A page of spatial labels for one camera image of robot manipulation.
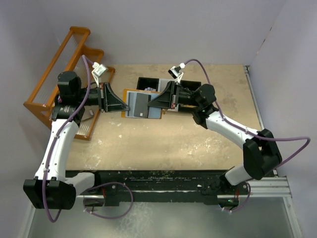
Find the yellow leather card holder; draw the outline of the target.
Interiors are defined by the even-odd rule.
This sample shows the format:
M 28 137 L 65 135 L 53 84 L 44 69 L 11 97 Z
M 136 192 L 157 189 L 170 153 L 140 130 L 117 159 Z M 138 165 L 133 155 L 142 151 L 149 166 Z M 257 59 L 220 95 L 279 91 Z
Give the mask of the yellow leather card holder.
M 160 92 L 137 89 L 124 89 L 123 101 L 129 106 L 128 111 L 121 112 L 122 118 L 133 119 L 161 119 L 162 109 L 148 106 L 148 102 L 155 99 Z

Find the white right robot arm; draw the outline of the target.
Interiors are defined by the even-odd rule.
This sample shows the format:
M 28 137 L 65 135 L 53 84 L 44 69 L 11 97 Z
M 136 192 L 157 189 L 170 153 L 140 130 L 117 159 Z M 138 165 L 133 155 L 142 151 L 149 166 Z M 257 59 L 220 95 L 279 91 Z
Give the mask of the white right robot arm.
M 148 102 L 149 107 L 170 109 L 178 104 L 192 106 L 196 124 L 217 132 L 240 147 L 243 163 L 226 171 L 221 176 L 220 188 L 232 194 L 238 184 L 250 179 L 261 180 L 282 162 L 278 146 L 271 131 L 244 126 L 225 116 L 216 101 L 214 87 L 203 84 L 192 91 L 174 81 Z

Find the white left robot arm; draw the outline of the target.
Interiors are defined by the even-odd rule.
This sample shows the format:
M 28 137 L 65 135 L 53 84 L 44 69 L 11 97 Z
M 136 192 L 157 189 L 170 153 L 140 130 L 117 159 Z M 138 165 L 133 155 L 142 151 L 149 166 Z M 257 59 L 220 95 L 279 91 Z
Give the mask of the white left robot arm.
M 53 108 L 49 143 L 33 179 L 25 180 L 23 190 L 37 209 L 69 210 L 84 191 L 97 194 L 102 182 L 92 172 L 66 176 L 71 144 L 85 111 L 85 106 L 98 106 L 101 112 L 129 111 L 129 106 L 115 95 L 109 83 L 83 88 L 74 71 L 58 75 L 59 100 Z

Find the white cards in box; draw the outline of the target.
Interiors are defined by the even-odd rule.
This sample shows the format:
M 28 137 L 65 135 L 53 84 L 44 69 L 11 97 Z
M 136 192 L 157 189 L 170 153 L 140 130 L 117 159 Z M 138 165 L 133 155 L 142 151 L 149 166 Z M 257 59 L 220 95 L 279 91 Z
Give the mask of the white cards in box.
M 151 88 L 151 87 L 147 87 L 144 89 L 144 91 L 151 91 L 151 92 L 156 92 L 156 88 Z

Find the grey cardboard envelope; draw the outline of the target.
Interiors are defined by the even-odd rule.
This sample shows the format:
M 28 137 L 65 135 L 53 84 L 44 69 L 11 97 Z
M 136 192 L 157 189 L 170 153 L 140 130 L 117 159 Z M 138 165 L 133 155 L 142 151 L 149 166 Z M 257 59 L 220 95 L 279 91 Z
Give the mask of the grey cardboard envelope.
M 99 112 L 98 106 L 85 106 L 84 109 L 85 111 L 83 113 L 81 121 L 91 119 Z

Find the black three-compartment organizer box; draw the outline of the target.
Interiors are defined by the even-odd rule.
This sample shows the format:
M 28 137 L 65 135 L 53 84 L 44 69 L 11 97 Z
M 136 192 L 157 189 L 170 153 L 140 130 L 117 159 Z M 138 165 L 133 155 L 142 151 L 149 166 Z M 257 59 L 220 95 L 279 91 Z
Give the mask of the black three-compartment organizer box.
M 177 109 L 179 112 L 192 112 L 198 107 L 191 96 L 200 86 L 201 82 L 181 80 L 173 82 L 169 79 L 140 77 L 137 82 L 138 90 L 150 88 L 156 93 L 148 102 L 149 107 L 160 109 Z

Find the orange wooden tiered rack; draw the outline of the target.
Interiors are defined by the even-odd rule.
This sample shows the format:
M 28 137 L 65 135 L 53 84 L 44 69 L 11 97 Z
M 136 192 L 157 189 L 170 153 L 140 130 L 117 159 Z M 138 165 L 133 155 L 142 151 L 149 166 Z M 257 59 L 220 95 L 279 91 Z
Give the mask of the orange wooden tiered rack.
M 113 67 L 101 64 L 104 52 L 89 48 L 85 41 L 90 30 L 70 28 L 44 75 L 24 102 L 56 138 L 71 125 L 75 138 L 90 140 L 98 114 L 126 111 L 129 107 L 114 93 L 109 81 L 101 78 Z

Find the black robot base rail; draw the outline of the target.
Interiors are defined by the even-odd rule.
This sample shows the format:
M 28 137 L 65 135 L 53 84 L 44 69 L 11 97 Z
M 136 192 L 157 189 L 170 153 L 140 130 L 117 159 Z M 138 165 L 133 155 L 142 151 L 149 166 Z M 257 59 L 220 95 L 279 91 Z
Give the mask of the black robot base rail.
M 238 196 L 248 194 L 245 182 L 224 187 L 223 170 L 98 170 L 92 173 L 94 185 L 80 195 L 104 206 L 130 201 L 236 206 Z

